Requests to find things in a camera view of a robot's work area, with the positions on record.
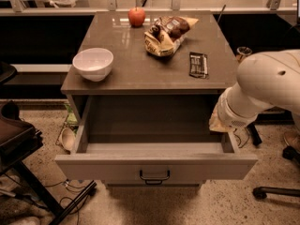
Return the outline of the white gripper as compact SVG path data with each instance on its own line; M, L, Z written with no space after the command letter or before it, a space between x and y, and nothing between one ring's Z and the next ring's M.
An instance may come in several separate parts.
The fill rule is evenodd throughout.
M246 96L240 87L229 87L219 97L210 119L209 129L214 132L232 132L245 128L258 116L254 98Z

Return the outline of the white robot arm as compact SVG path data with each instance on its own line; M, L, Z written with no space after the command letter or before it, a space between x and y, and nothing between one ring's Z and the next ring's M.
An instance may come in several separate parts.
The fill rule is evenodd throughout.
M245 128L259 113L279 107L300 116L300 51L257 52L238 66L237 82L219 97L209 129Z

